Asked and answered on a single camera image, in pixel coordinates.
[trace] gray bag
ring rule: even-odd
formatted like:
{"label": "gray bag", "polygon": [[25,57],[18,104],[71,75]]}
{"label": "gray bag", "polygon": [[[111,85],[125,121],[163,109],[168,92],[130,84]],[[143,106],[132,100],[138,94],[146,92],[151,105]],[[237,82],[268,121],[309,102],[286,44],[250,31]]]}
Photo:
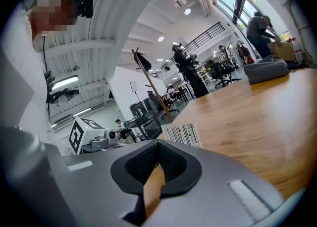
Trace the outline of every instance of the gray bag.
{"label": "gray bag", "polygon": [[272,80],[289,73],[287,63],[278,57],[270,55],[258,63],[246,65],[244,72],[250,84]]}

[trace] wooden stick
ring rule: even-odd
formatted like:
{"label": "wooden stick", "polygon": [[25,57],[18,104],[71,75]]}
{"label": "wooden stick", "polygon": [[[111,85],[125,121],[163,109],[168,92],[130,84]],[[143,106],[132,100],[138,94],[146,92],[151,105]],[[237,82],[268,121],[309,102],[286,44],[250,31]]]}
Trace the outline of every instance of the wooden stick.
{"label": "wooden stick", "polygon": [[155,88],[155,86],[154,86],[152,80],[150,79],[148,73],[145,71],[145,69],[144,69],[142,63],[141,63],[140,60],[139,60],[139,57],[137,56],[138,50],[139,50],[139,48],[137,48],[137,50],[136,50],[136,52],[135,52],[135,51],[132,49],[132,53],[133,53],[134,57],[136,58],[136,60],[138,61],[139,66],[140,66],[141,69],[143,70],[143,73],[144,73],[145,76],[147,77],[147,79],[148,79],[148,81],[149,81],[151,87],[153,88],[153,90],[154,90],[154,92],[155,92],[155,94],[156,94],[156,96],[157,96],[157,98],[158,98],[160,104],[162,105],[164,111],[166,112],[166,115],[167,115],[168,119],[170,120],[170,122],[173,122],[173,118],[172,118],[172,116],[170,115],[170,113],[169,113],[167,107],[165,106],[163,99],[160,97],[160,95],[159,95],[158,91],[156,90],[156,88]]}

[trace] ceiling light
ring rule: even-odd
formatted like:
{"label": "ceiling light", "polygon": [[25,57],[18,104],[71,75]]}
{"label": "ceiling light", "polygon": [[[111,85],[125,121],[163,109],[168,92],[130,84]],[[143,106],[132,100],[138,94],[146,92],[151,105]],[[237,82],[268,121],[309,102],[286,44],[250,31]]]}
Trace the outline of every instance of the ceiling light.
{"label": "ceiling light", "polygon": [[88,112],[89,110],[91,110],[91,108],[88,108],[88,109],[85,109],[85,110],[83,110],[83,111],[81,111],[79,113],[76,113],[76,114],[73,115],[73,117],[78,116],[79,114],[83,114],[85,112]]}
{"label": "ceiling light", "polygon": [[185,9],[184,14],[189,15],[192,10],[190,8]]}
{"label": "ceiling light", "polygon": [[73,76],[67,77],[67,78],[62,79],[60,81],[57,81],[55,83],[54,87],[52,88],[52,90],[57,89],[57,88],[59,88],[61,86],[64,86],[64,85],[66,85],[68,83],[76,82],[76,81],[78,81],[78,76],[77,75],[73,75]]}

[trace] cardboard box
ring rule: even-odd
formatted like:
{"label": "cardboard box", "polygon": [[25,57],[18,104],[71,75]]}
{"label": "cardboard box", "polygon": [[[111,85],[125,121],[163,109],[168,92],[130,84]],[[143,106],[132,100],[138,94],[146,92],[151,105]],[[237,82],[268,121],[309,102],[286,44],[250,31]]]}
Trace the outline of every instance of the cardboard box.
{"label": "cardboard box", "polygon": [[268,47],[271,50],[272,54],[284,60],[296,61],[293,44],[285,42],[281,42],[281,44],[281,47],[278,47],[276,42],[271,42],[268,44]]}

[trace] black railing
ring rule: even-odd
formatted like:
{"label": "black railing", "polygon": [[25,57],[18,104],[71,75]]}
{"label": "black railing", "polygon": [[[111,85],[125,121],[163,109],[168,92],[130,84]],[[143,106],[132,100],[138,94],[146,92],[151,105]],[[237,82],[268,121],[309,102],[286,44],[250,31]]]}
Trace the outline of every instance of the black railing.
{"label": "black railing", "polygon": [[[220,24],[220,22],[216,23],[212,27],[210,27],[208,30],[200,34],[197,38],[195,38],[192,42],[190,42],[187,46],[184,47],[182,52],[184,54],[187,54],[189,56],[190,54],[195,54],[194,51],[197,50],[199,47],[202,47],[205,43],[207,43],[209,40],[217,36],[219,33],[225,31],[223,26]],[[160,70],[156,73],[157,78],[161,78],[163,75],[167,73],[166,66],[168,66],[170,69],[176,66],[174,57],[172,57],[168,62],[166,62]]]}

